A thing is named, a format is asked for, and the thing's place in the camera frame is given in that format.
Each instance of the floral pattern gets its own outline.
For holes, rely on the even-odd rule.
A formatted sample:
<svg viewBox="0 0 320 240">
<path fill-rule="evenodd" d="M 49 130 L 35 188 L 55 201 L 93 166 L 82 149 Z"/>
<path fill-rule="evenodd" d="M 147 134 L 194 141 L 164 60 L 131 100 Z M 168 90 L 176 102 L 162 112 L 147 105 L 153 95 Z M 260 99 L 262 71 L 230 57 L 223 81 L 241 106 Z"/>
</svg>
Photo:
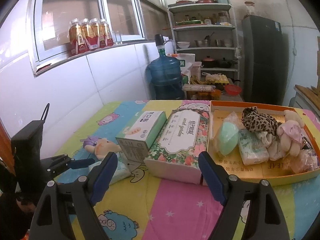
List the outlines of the floral pattern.
<svg viewBox="0 0 320 240">
<path fill-rule="evenodd" d="M 173 110 L 171 112 L 171 115 L 169 116 L 168 120 L 162 127 L 156 141 L 151 146 L 151 149 L 149 151 L 149 155 L 147 158 L 199 168 L 198 156 L 202 151 L 206 150 L 207 141 L 208 141 L 209 113 L 207 111 L 190 109 L 190 111 L 195 111 L 200 114 L 200 122 L 199 122 L 199 127 L 198 127 L 198 132 L 197 132 L 197 137 L 196 137 L 196 142 L 194 147 L 191 147 L 187 151 L 181 150 L 178 153 L 169 154 L 166 152 L 164 148 L 161 148 L 158 144 L 158 141 L 162 133 L 164 132 L 164 129 L 166 128 L 167 123 L 170 121 L 171 116 L 178 111 L 181 111 L 181 110 L 178 109 L 178 110 Z"/>
</svg>

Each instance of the tablecloth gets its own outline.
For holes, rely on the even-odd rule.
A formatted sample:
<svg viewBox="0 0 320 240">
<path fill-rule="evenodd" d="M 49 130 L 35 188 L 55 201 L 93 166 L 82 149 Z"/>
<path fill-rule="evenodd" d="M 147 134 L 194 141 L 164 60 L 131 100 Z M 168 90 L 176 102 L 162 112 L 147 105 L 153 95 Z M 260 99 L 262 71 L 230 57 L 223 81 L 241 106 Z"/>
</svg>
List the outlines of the tablecloth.
<svg viewBox="0 0 320 240">
<path fill-rule="evenodd" d="M 56 153 L 75 159 L 95 158 L 82 148 L 80 139 L 97 135 L 117 143 L 115 136 L 141 110 L 162 110 L 167 117 L 173 109 L 207 108 L 209 101 L 123 101 L 111 102 L 78 129 Z M 320 145 L 320 123 L 311 111 L 296 109 Z M 103 229 L 111 240 L 202 240 L 207 239 L 222 206 L 206 186 L 153 177 L 145 165 L 131 167 L 132 175 L 110 186 L 103 200 L 94 207 Z M 58 182 L 67 183 L 88 168 L 68 170 Z M 274 187 L 283 210 L 290 239 L 301 239 L 320 210 L 320 176 Z M 243 204 L 234 240 L 240 240 L 248 213 Z M 76 218 L 72 221 L 76 239 L 84 239 Z"/>
</svg>

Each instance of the dark gray refrigerator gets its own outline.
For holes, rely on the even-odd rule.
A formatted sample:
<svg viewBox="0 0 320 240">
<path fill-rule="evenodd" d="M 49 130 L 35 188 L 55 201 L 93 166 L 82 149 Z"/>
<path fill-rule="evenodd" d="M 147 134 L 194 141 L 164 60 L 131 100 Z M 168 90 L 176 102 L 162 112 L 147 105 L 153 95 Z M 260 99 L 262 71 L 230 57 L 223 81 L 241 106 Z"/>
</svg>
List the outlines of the dark gray refrigerator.
<svg viewBox="0 0 320 240">
<path fill-rule="evenodd" d="M 281 25 L 249 15 L 242 20 L 244 34 L 244 100 L 281 105 L 287 78 Z"/>
</svg>

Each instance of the shelf board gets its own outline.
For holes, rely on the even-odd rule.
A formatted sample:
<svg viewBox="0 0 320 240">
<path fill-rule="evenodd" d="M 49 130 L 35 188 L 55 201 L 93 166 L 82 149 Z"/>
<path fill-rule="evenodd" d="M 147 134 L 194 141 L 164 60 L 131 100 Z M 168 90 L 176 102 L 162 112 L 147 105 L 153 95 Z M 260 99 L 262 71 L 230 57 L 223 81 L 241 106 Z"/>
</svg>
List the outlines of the shelf board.
<svg viewBox="0 0 320 240">
<path fill-rule="evenodd" d="M 205 68 L 202 67 L 200 68 L 200 71 L 233 71 L 233 72 L 238 72 L 238 69 L 236 68 L 220 68 L 220 67 L 213 67 L 213 68 Z"/>
<path fill-rule="evenodd" d="M 236 48 L 228 48 L 228 47 L 196 47 L 196 48 L 177 49 L 177 51 L 195 50 L 195 49 L 229 49 L 229 50 L 235 50 Z"/>
<path fill-rule="evenodd" d="M 192 3 L 185 5 L 176 5 L 169 7 L 168 10 L 172 13 L 194 11 L 194 10 L 221 10 L 229 11 L 231 4 L 227 3 Z"/>
<path fill-rule="evenodd" d="M 172 29 L 176 32 L 178 31 L 187 31 L 187 30 L 203 30 L 203 29 L 235 29 L 235 26 L 229 25 L 195 25 L 195 26 L 179 26 L 179 27 L 173 27 Z"/>
</svg>

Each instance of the red colander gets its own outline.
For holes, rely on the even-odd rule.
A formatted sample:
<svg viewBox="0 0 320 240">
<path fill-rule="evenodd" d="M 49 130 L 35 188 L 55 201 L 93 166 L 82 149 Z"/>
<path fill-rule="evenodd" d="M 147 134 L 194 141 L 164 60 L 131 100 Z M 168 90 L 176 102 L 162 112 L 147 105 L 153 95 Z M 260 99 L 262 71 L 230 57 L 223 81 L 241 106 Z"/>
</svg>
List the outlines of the red colander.
<svg viewBox="0 0 320 240">
<path fill-rule="evenodd" d="M 235 86 L 235 85 L 230 85 L 230 84 L 229 85 L 225 85 L 224 89 L 226 90 L 226 92 L 229 95 L 232 95 L 232 96 L 239 95 L 240 92 L 242 91 L 241 87 L 238 87 L 238 86 Z"/>
</svg>

